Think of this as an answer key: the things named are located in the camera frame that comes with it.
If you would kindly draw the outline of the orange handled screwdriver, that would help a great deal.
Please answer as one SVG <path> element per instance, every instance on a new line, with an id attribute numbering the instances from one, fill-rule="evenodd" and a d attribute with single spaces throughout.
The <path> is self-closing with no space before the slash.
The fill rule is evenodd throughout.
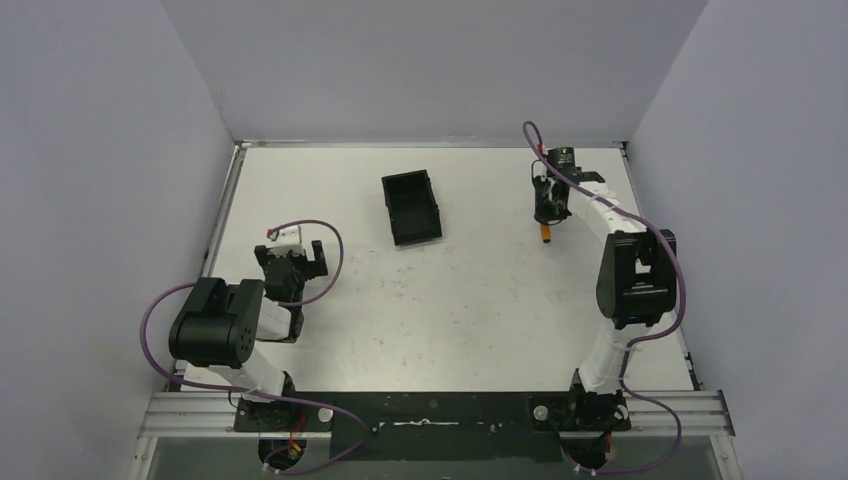
<path id="1" fill-rule="evenodd" d="M 540 235 L 544 244 L 549 244 L 552 241 L 552 230 L 548 223 L 540 224 Z"/>

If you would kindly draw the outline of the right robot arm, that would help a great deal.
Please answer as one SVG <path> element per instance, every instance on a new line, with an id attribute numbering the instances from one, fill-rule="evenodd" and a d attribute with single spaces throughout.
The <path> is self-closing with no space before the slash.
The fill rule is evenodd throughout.
<path id="1" fill-rule="evenodd" d="M 635 339 L 677 300 L 673 238 L 626 215 L 618 152 L 335 150 L 321 182 L 345 270 L 312 390 L 521 393 L 539 421 L 626 428 Z"/>

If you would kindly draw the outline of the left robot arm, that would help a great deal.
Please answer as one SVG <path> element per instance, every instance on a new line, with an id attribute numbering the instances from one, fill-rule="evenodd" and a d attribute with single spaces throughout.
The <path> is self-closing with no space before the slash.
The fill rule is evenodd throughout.
<path id="1" fill-rule="evenodd" d="M 311 247 L 313 258 L 301 245 L 256 246 L 262 280 L 228 284 L 222 278 L 200 278 L 169 333 L 169 351 L 175 359 L 206 368 L 243 388 L 242 397 L 259 402 L 257 417 L 273 431 L 285 430 L 295 421 L 297 404 L 285 396 L 294 392 L 294 383 L 256 343 L 299 339 L 305 285 L 328 274 L 322 242 L 314 240 Z"/>

